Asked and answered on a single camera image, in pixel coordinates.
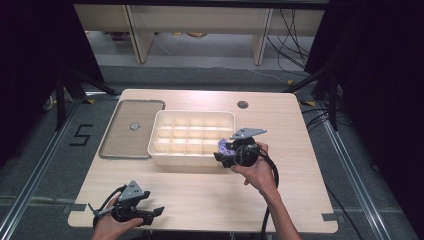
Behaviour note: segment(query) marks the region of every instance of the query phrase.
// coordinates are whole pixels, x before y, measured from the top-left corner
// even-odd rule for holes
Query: floor
[[[127,67],[125,69],[128,71],[144,68],[149,70],[151,76],[163,74],[165,69],[169,73],[178,74],[193,69],[208,70],[210,74],[237,71],[238,76],[246,76],[246,81],[239,81],[238,84],[250,84],[250,78],[260,76],[261,81],[275,81],[284,88],[288,86],[291,78],[296,82],[304,78],[299,75],[307,75],[299,66],[304,65],[302,57],[306,54],[301,56],[291,50],[283,50],[300,63],[295,64],[279,57],[270,42],[266,44],[262,65],[255,66],[248,36],[207,34],[203,37],[191,37],[187,34],[159,33],[155,36],[147,61],[143,64],[137,63],[131,42],[128,40],[113,41],[110,34],[103,32],[87,32],[87,37],[106,75],[105,78],[110,77],[106,79],[107,83],[115,84],[118,88],[139,84],[130,82],[127,79],[129,77],[124,75],[120,75],[121,79],[118,79],[114,71],[119,67]],[[296,44],[289,40],[288,47],[298,51]],[[276,36],[271,36],[270,41],[277,48],[281,46]],[[310,49],[312,42],[313,38],[298,38],[299,45],[306,51]],[[284,72],[284,77],[279,75],[281,72]],[[166,81],[161,82],[159,79],[149,86],[160,87],[161,84],[168,86],[165,85],[169,84]],[[248,87],[251,91],[255,91],[254,85]],[[302,233],[302,237],[418,239],[384,179],[379,175],[378,169],[373,166],[366,147],[362,145],[355,131],[354,123],[349,120],[348,112],[338,113],[339,131],[334,132],[328,121],[319,116],[325,111],[316,110],[325,108],[326,103],[313,101],[310,96],[313,87],[314,84],[305,87],[297,93],[297,97],[304,112],[305,124],[308,126],[324,181],[328,186],[330,200],[338,217],[339,230],[334,234]],[[90,236],[91,229],[70,228],[66,219],[70,204],[75,199],[83,176],[90,166],[92,158],[90,156],[94,154],[93,149],[99,145],[109,118],[96,120],[87,146],[79,148],[78,151],[61,149],[69,147],[69,144],[75,141],[73,135],[81,123],[93,121],[89,118],[92,115],[110,116],[115,104],[116,99],[99,100],[96,109],[90,107],[90,104],[80,104],[64,136],[57,136],[54,131],[54,108],[40,117],[37,127],[22,146],[25,150],[0,169],[0,216],[5,218],[10,214],[9,209],[14,203],[16,204],[14,201],[18,199],[19,194],[32,196],[26,210],[19,216],[19,224],[12,226],[13,234],[9,236],[11,239],[51,239],[58,233],[61,234],[59,239],[83,239]],[[339,101],[338,108],[344,109],[342,101]],[[47,163],[44,172],[40,174],[40,179],[35,178],[39,185],[33,192],[24,193],[22,189],[26,189],[28,179],[34,178],[34,169],[39,167],[37,165],[39,160],[49,157],[45,156],[45,149],[51,146],[52,139],[62,139],[57,142],[57,149],[53,149],[55,151],[53,160]],[[80,160],[81,156],[88,156],[86,157],[88,160]],[[130,239],[136,234],[137,232],[130,232],[125,239]]]

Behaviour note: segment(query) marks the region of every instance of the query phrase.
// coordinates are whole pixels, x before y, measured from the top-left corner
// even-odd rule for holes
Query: gray carpet floor
[[[137,68],[106,67],[101,71],[107,85],[122,91],[126,88],[146,89],[197,89],[216,91],[263,91],[280,92],[287,89],[287,81],[299,82],[304,77],[283,71],[231,70],[222,68]],[[310,84],[296,93],[298,100],[312,100]],[[84,85],[87,91],[95,91]],[[117,100],[96,99],[92,104],[81,104],[65,133],[54,159],[45,172],[34,193],[30,206],[17,225],[12,239],[89,239],[92,229],[73,228],[67,224],[69,207],[77,197],[101,137],[107,127]],[[314,107],[300,105],[301,110]],[[319,113],[304,113],[308,124]],[[371,168],[372,159],[349,120],[348,112],[338,113],[339,134],[351,155],[360,176],[383,217],[393,239],[418,239],[402,210],[397,205],[381,175]],[[82,139],[75,138],[78,127],[89,124],[81,134],[90,135],[85,146],[71,146]],[[56,126],[55,108],[39,116],[32,131],[23,142],[21,154],[9,159],[0,169],[0,216],[8,209],[24,187],[32,170],[42,156],[54,134]],[[349,217],[364,239],[375,239],[370,224],[352,190],[346,173],[322,123],[312,124],[309,135],[317,156],[324,181],[346,209]],[[335,234],[305,234],[304,239],[359,239],[352,223],[341,211],[341,206],[330,196],[338,215],[339,229]],[[122,239],[131,239],[139,234],[130,231]]]

